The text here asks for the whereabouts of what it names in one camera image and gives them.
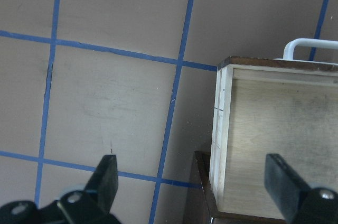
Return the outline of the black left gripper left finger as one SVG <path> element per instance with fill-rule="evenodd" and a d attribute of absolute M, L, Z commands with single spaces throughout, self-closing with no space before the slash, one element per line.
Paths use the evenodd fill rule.
<path fill-rule="evenodd" d="M 117 190 L 116 156 L 105 155 L 84 188 L 64 194 L 57 207 L 65 223 L 118 223 L 110 213 Z"/>

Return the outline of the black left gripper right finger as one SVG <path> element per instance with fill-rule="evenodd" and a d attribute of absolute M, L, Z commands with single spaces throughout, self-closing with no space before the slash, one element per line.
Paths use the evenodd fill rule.
<path fill-rule="evenodd" d="M 279 154 L 266 155 L 264 186 L 286 223 L 337 223 L 337 192 L 309 185 Z"/>

